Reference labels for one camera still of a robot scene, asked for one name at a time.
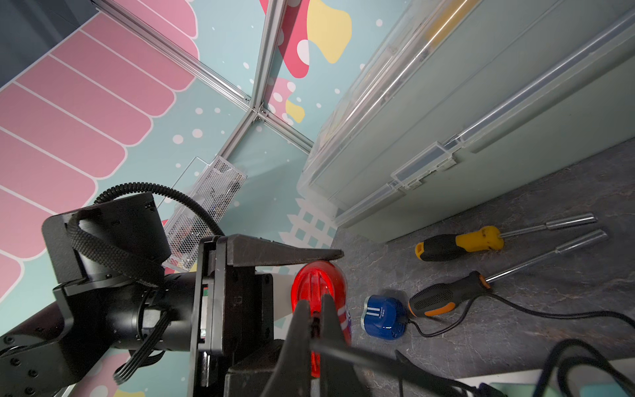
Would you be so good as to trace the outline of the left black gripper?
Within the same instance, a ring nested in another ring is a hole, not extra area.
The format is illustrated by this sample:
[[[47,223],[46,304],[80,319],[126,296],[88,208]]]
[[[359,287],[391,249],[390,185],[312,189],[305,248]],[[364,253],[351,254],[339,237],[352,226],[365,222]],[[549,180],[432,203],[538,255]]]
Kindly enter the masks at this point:
[[[344,257],[340,249],[300,248],[236,234],[198,246],[190,396],[260,396],[284,340],[274,339],[274,282],[261,266],[293,266]]]

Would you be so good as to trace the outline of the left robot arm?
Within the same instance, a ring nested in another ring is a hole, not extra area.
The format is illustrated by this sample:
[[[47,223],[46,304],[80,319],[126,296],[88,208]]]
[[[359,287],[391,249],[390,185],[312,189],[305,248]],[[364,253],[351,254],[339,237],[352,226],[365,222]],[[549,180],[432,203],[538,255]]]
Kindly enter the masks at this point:
[[[166,274],[170,247],[155,196],[191,210],[210,231],[194,273]],[[130,352],[117,385],[167,352],[190,354],[191,396],[307,396],[319,366],[309,349],[325,331],[350,337],[337,249],[297,248],[226,236],[212,215],[177,190],[127,183],[93,205],[48,218],[42,234],[58,279],[55,301],[1,339],[1,393],[53,396],[78,385],[112,348]],[[294,306],[291,340],[273,335],[273,280],[264,266],[299,265],[325,280],[321,322],[309,297]]]

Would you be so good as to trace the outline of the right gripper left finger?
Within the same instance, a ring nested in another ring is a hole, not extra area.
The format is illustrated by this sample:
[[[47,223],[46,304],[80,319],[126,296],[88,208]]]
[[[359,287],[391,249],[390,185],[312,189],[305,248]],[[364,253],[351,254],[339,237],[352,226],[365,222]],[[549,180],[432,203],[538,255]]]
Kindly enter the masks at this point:
[[[311,392],[311,329],[307,300],[297,303],[275,370],[261,396],[309,396]]]

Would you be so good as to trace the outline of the red electric shaver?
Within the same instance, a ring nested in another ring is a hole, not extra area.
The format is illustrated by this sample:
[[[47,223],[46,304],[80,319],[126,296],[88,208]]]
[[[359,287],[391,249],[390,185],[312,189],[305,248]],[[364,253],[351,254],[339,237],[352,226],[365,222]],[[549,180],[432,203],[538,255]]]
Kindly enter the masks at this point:
[[[344,340],[352,344],[352,318],[347,308],[347,281],[341,270],[330,261],[314,261],[304,266],[295,276],[291,288],[292,310],[299,301],[309,302],[312,338],[319,338],[322,320],[322,298],[330,295],[335,304]]]

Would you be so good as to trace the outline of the blue shaver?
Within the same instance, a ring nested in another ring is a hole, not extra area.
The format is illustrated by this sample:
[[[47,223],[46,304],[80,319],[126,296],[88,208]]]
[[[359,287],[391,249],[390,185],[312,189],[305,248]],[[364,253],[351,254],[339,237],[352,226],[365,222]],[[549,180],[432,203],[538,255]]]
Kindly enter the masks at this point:
[[[360,324],[368,335],[396,340],[405,334],[407,323],[406,310],[398,299],[374,294],[365,300]]]

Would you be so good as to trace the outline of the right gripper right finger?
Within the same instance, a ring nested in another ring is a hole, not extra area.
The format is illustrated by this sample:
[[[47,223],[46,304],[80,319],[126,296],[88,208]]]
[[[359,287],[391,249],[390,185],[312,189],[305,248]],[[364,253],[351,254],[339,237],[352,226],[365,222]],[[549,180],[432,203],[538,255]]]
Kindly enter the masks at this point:
[[[334,298],[330,294],[325,294],[322,297],[320,336],[318,337],[321,396],[370,395],[354,365],[347,361],[350,350],[341,329]]]

